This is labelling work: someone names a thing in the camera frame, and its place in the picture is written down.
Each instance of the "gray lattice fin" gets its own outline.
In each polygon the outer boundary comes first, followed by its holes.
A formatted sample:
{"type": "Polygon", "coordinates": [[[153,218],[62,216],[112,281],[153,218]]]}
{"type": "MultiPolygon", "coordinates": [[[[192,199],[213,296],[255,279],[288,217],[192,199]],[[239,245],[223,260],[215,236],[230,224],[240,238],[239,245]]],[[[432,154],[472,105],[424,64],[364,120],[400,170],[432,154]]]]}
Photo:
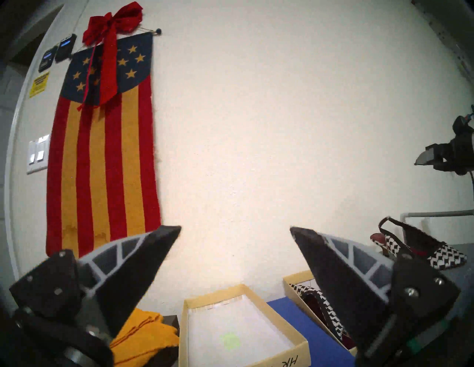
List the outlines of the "gray lattice fin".
{"type": "Polygon", "coordinates": [[[181,231],[161,226],[156,231],[103,245],[77,261],[84,292],[78,326],[96,327],[115,337],[143,297],[181,231]]]}
{"type": "Polygon", "coordinates": [[[388,316],[393,261],[354,241],[311,229],[290,231],[341,323],[363,346],[388,316]]]}

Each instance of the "yellow stripe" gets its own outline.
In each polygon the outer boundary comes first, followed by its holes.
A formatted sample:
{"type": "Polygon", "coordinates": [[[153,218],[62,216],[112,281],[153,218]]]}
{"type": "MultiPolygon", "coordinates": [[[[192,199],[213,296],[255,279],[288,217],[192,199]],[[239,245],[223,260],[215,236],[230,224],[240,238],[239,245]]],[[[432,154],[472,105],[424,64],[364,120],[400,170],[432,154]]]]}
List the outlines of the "yellow stripe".
{"type": "Polygon", "coordinates": [[[127,236],[145,233],[138,138],[138,86],[122,94],[122,167],[127,236]]]}
{"type": "Polygon", "coordinates": [[[91,203],[94,224],[94,249],[110,242],[109,206],[105,181],[105,107],[92,112],[91,138],[91,203]]]}
{"type": "Polygon", "coordinates": [[[63,169],[61,177],[61,220],[63,227],[63,249],[71,249],[79,258],[77,244],[77,198],[76,198],[76,162],[77,136],[81,113],[77,110],[80,103],[69,106],[66,134],[64,137],[63,169]]]}

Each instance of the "houndstooth pattern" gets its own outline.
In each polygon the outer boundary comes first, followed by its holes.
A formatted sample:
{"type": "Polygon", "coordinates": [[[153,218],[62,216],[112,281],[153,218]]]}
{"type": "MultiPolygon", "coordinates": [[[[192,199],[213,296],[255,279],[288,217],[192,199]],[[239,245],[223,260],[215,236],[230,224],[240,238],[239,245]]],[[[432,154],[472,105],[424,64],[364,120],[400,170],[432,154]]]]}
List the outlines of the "houndstooth pattern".
{"type": "Polygon", "coordinates": [[[383,249],[386,249],[392,253],[393,256],[397,257],[398,252],[400,251],[400,245],[390,236],[385,235],[385,243],[380,243],[376,240],[372,240],[373,243],[379,245],[383,249]]]}
{"type": "Polygon", "coordinates": [[[334,328],[336,329],[337,336],[339,340],[342,341],[342,333],[344,331],[344,326],[341,324],[341,321],[336,315],[336,312],[332,309],[331,305],[329,304],[329,301],[325,296],[323,296],[323,293],[320,290],[317,290],[313,287],[310,286],[302,286],[298,284],[290,284],[290,286],[295,290],[295,292],[301,297],[301,295],[306,292],[306,291],[316,291],[323,301],[324,307],[326,308],[326,311],[328,312],[328,315],[331,319],[332,324],[334,325],[334,328]]]}
{"type": "Polygon", "coordinates": [[[398,251],[400,251],[400,245],[388,235],[385,235],[385,241],[387,243],[387,250],[390,251],[396,257],[398,251]]]}
{"type": "Polygon", "coordinates": [[[428,258],[430,265],[436,270],[445,270],[464,265],[467,256],[451,246],[444,244],[428,258]]]}

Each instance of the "flag banner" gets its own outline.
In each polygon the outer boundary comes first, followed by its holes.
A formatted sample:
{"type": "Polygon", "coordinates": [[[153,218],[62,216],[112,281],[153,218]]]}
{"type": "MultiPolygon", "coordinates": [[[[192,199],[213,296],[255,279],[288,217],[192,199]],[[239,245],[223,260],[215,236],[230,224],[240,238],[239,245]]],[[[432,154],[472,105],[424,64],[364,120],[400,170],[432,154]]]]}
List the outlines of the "flag banner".
{"type": "Polygon", "coordinates": [[[99,106],[103,45],[77,52],[56,107],[46,187],[46,253],[81,257],[160,226],[151,57],[153,35],[117,40],[117,94],[99,106]],[[80,111],[89,75],[89,91],[80,111]]]}

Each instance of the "yellow warning sign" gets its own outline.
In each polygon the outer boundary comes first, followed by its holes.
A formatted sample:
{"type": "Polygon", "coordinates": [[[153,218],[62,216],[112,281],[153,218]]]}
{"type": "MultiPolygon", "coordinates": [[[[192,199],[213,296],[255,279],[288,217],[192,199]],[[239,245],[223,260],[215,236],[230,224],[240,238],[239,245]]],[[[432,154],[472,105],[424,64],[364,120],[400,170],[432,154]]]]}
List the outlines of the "yellow warning sign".
{"type": "Polygon", "coordinates": [[[41,93],[46,89],[46,83],[48,82],[49,72],[45,72],[43,75],[40,75],[35,80],[33,80],[33,85],[30,90],[30,98],[35,96],[38,93],[41,93]]]}

